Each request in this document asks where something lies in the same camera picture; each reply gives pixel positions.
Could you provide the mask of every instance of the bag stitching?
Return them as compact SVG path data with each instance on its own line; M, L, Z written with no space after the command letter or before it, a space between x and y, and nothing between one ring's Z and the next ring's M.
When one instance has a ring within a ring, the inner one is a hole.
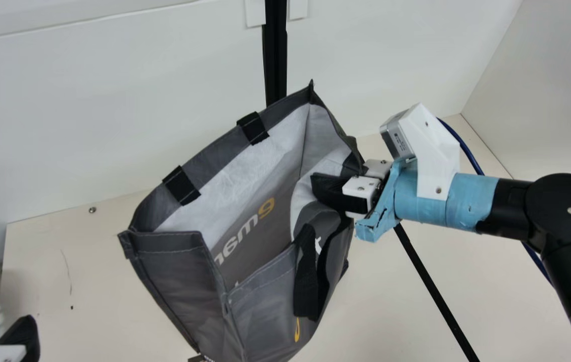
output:
M285 250L287 252L284 252L282 255L277 256L276 258L272 259L271 261L268 261L267 264L265 264L265 268L263 268L263 271L268 270L270 267L274 266L274 264L277 264L279 261L283 260L286 256L290 255L290 250ZM261 275L261 273L257 273L256 275L254 275L253 277L246 279L243 281L243 284L249 284L249 282L251 282L252 280L254 280L255 278L257 278L259 275Z
M179 254L181 252L191 252L197 249L202 249L202 246L193 247L187 250L169 250L169 251L144 251L138 250L139 254Z
M256 287L255 289L252 289L251 291L247 292L247 294L243 297L240 298L239 300L237 300L236 302L234 302L234 305L237 305L238 303L242 302L244 299L246 299L247 297L250 296L250 294L255 293L256 291L258 291L259 289L262 289L263 287L267 287L270 284L276 282L277 280L279 280L280 278L283 278L283 276L287 275L288 273L292 272L293 270L295 270L295 268L290 268L287 272L279 275L278 277L272 279L270 282L267 282L265 284L262 284L261 286Z

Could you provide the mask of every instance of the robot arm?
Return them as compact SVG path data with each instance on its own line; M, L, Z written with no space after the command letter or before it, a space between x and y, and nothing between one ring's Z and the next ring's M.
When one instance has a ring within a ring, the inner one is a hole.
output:
M376 241L405 219L525 241L540 253L571 323L571 174L529 183L459 173L455 139L443 131L421 105L382 126L395 161L356 222L357 237Z

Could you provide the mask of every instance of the black stand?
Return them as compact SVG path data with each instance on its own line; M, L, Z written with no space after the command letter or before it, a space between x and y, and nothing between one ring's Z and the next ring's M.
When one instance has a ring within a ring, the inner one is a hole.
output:
M263 77L265 105L284 98L288 79L287 0L265 0L263 25Z

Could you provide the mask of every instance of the white wall panel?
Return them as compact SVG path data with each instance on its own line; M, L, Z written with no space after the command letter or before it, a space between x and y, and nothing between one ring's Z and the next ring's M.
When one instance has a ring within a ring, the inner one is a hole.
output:
M571 172L571 2L525 0L462 114L513 177Z
M355 135L422 102L460 113L521 0L310 0L288 23L289 91L311 78Z
M5 224L155 186L265 106L243 0L0 37Z

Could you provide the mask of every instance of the black strap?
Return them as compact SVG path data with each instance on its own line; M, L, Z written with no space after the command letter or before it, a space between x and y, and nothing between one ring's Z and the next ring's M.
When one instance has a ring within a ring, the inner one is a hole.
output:
M237 125L243 130L247 140L249 140L249 143L252 145L255 145L267 137L270 137L270 135L268 135L267 131L265 130L265 126L263 126L261 117L257 112L246 115L246 117L243 117L237 121Z
M316 172L310 176L313 195L322 204L337 211L352 211L357 214L368 213L366 199L343 194L341 187L349 179L350 177L332 176Z
M25 346L26 355L21 360L23 362L38 362L40 360L40 337L35 318L28 315L17 319L0 338L0 345L5 344Z
M319 319L319 282L317 277L315 229L304 224L293 241L301 252L297 272L295 273L295 290L293 306L295 316L309 318L312 321Z
M451 333L453 333L453 337L455 337L457 343L460 344L462 352L464 352L464 355L469 360L469 362L480 362L478 356L475 354L475 351L471 347L471 344L469 344L469 340L467 340L464 332L462 332L462 329L460 329L460 326L455 320L455 317L451 313L451 310L449 309L448 305L446 305L444 298L442 298L442 294L440 294L440 291L437 290L437 286L435 286L433 279L428 274L428 271L424 267L424 264L419 258L419 255L417 255L417 252L411 245L410 239L402 227L402 224L397 225L394 229L395 233L398 235L398 238L400 238L400 242L402 243L404 250L407 252L410 261L413 263L413 266L415 266L419 277L422 278L424 286L428 290L428 293L431 294L435 305L437 305L437 309L439 309L440 313L442 313L442 318L444 318L444 321L446 321L446 324L451 330Z
M201 195L194 187L194 184L192 184L192 181L189 181L187 174L185 174L185 171L183 171L180 166L176 167L175 170L163 179L163 184L176 201L183 206L198 199Z

